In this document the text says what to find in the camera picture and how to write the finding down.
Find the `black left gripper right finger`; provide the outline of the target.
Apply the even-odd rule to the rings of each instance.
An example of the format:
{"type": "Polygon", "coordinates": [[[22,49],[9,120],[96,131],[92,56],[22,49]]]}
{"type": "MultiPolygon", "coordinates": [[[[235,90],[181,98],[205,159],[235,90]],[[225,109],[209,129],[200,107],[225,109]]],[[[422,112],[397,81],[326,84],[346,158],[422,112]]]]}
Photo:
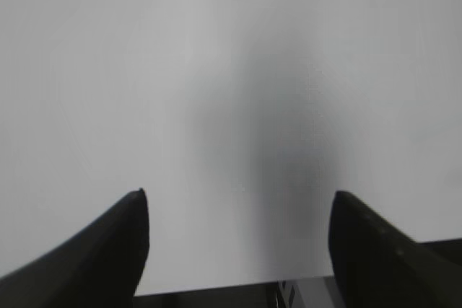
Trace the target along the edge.
{"type": "Polygon", "coordinates": [[[461,306],[461,240],[417,242],[350,192],[334,196],[328,250],[346,307],[461,306]]]}

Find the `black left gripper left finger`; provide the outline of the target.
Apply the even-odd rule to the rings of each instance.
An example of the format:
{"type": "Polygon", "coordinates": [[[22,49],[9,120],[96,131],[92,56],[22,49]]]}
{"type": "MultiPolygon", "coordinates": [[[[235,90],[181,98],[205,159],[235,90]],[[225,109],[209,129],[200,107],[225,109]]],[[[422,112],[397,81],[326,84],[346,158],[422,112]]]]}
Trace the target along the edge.
{"type": "Polygon", "coordinates": [[[143,189],[55,249],[1,277],[2,307],[132,307],[149,253],[143,189]]]}

